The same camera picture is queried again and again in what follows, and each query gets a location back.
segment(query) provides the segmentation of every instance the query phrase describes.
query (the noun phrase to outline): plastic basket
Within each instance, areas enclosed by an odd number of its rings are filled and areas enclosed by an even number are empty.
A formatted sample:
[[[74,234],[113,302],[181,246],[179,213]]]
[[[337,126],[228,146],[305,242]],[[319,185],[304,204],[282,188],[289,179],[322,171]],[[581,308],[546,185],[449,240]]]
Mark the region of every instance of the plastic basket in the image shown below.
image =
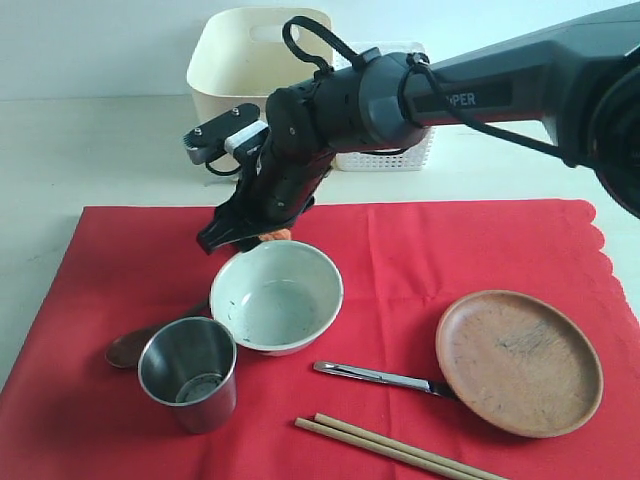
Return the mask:
[[[242,7],[224,10],[209,19],[187,69],[187,83],[200,123],[241,103],[254,103],[262,111],[277,88],[313,78],[316,67],[298,60],[282,41],[282,26],[304,15],[331,30],[325,13],[310,8]],[[298,45],[311,54],[333,60],[333,50],[306,29],[293,27]],[[216,168],[232,170],[229,155]]]
[[[354,42],[349,46],[357,52],[378,47],[383,55],[391,52],[425,52],[424,46],[418,42]],[[349,62],[340,55],[333,58],[336,70],[349,67]],[[400,171],[422,170],[427,158],[435,130],[427,129],[424,139],[401,155],[377,156],[363,153],[341,153],[336,155],[334,166],[344,171]]]

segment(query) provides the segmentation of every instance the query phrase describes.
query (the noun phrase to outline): white ceramic bowl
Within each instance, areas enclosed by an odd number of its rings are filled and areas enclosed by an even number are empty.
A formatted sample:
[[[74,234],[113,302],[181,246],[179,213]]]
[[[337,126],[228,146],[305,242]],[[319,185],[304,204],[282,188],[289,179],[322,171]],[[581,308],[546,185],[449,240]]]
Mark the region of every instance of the white ceramic bowl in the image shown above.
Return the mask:
[[[267,355],[296,352],[333,323],[344,297],[342,277],[317,248],[273,240],[238,253],[211,286],[213,318],[237,344]]]

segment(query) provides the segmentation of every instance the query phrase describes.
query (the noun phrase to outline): white wall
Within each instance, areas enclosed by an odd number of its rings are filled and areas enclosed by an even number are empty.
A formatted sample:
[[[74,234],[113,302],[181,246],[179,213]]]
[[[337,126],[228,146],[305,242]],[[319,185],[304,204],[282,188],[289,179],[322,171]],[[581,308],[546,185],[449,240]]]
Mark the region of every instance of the white wall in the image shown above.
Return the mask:
[[[232,7],[307,6],[345,40],[415,40],[441,60],[617,0],[0,0],[0,100],[187,93],[206,20]]]

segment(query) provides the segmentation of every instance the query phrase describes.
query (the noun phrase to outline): red tablecloth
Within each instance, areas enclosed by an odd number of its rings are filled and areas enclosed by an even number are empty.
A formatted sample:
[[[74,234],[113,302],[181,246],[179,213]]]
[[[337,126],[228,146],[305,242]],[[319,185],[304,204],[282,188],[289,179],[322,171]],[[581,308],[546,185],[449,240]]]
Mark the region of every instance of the red tablecloth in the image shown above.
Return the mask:
[[[7,480],[398,479],[428,473],[300,430],[322,412],[516,479],[640,477],[640,329],[604,239],[581,201],[317,206],[294,237],[337,263],[336,323],[295,355],[240,350],[238,408],[190,436],[104,359],[131,329],[204,298],[220,265],[194,235],[209,208],[88,208],[0,397]],[[483,289],[534,295],[568,314],[597,349],[602,405],[569,435],[525,440],[464,405],[314,372],[329,360],[442,380],[434,334],[445,308]]]

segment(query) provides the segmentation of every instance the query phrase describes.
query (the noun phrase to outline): robotic arm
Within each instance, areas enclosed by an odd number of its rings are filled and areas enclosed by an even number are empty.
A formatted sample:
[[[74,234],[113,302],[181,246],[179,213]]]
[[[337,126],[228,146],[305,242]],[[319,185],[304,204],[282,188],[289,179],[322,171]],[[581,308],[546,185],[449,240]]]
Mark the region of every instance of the robotic arm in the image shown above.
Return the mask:
[[[334,71],[302,51],[293,25],[311,30],[351,63]],[[206,253],[294,225],[337,153],[397,154],[433,125],[465,124],[591,168],[623,208],[640,218],[640,2],[430,64],[420,53],[357,54],[320,24],[294,17],[283,39],[318,70],[267,99],[267,123],[244,104],[185,135],[194,164],[229,153],[240,164],[231,198],[198,234]],[[538,120],[552,144],[489,125]]]

